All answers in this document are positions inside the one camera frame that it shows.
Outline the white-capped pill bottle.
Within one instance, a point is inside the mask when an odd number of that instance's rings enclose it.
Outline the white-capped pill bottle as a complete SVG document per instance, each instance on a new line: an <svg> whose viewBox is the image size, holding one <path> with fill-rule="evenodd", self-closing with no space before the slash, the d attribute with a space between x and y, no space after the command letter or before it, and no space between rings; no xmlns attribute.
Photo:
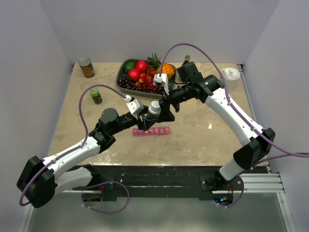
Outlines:
<svg viewBox="0 0 309 232"><path fill-rule="evenodd" d="M159 101L152 101L151 104L148 107L147 111L147 118L148 119L153 119L153 118L158 118L161 112L161 108L159 105Z"/></svg>

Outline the pink weekly pill organizer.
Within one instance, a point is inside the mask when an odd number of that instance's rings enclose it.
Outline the pink weekly pill organizer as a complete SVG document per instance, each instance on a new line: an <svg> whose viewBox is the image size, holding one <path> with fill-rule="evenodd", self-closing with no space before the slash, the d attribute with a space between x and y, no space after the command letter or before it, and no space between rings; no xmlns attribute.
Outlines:
<svg viewBox="0 0 309 232"><path fill-rule="evenodd" d="M138 128L132 129L132 135L133 136L148 136L148 135L167 135L170 134L170 127L164 126L164 127L152 127L148 130L139 130Z"/></svg>

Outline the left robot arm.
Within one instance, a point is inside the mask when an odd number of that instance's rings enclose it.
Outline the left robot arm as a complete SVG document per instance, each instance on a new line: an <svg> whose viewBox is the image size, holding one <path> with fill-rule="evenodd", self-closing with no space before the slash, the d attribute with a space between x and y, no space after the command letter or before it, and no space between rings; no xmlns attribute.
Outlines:
<svg viewBox="0 0 309 232"><path fill-rule="evenodd" d="M96 189L100 184L98 175L84 167L74 172L70 169L110 148L115 142L115 134L133 126L144 131L149 129L160 121L163 112L157 101L149 106L137 105L133 101L127 106L129 112L121 116L114 108L105 109L95 128L86 132L86 137L76 145L42 159L37 156L30 158L16 184L21 191L19 204L39 208L59 192L84 186Z"/></svg>

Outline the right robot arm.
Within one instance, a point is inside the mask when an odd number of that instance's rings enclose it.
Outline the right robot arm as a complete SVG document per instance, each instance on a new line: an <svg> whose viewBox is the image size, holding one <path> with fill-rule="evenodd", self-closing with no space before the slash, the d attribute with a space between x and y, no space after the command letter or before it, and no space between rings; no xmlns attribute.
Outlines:
<svg viewBox="0 0 309 232"><path fill-rule="evenodd" d="M154 75L154 85L164 88L161 111L164 112L164 107L170 105L179 111L180 103L198 99L220 116L242 146L233 154L233 158L220 168L215 178L217 188L225 190L232 185L235 176L252 168L270 152L275 132L271 128L264 129L252 120L229 96L223 82L214 75L203 77L195 63L187 63L177 71L181 78L188 80L187 84L178 89L169 89L165 73Z"/></svg>

